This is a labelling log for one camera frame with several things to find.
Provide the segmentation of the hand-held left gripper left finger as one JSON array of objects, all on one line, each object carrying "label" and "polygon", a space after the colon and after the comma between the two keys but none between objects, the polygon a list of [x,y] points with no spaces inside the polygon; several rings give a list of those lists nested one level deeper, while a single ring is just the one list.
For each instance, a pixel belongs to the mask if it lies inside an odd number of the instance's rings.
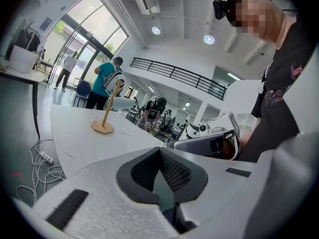
[{"label": "hand-held left gripper left finger", "polygon": [[[19,199],[13,202],[45,239],[175,239],[178,232],[157,205],[136,203],[117,185],[117,170],[139,155],[133,151],[92,163],[47,191],[32,208]],[[57,229],[47,219],[75,189],[88,195],[66,227]]]}]

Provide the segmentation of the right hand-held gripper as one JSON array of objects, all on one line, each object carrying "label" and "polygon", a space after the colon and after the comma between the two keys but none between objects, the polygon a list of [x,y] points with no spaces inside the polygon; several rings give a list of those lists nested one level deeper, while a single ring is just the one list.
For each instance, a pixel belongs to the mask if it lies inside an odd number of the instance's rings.
[{"label": "right hand-held gripper", "polygon": [[230,160],[234,160],[240,152],[240,129],[232,112],[224,113],[208,123],[208,136],[194,139],[171,141],[168,146],[177,150],[192,154],[217,157],[218,139],[229,139],[235,148],[235,154]]}]

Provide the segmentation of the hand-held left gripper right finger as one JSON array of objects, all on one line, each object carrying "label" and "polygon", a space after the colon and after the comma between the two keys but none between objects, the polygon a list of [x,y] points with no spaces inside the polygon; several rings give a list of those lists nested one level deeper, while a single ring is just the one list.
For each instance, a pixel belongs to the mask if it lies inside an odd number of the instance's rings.
[{"label": "hand-held left gripper right finger", "polygon": [[213,160],[194,201],[164,211],[183,239],[304,238],[319,184],[319,135],[300,134],[256,163]]}]

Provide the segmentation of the person's right hand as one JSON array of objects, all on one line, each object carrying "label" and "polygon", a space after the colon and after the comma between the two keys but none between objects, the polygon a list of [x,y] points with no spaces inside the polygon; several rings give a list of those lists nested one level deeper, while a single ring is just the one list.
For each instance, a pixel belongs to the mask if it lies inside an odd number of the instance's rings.
[{"label": "person's right hand", "polygon": [[229,139],[221,138],[217,141],[217,156],[220,159],[231,159],[235,154],[235,148]]}]

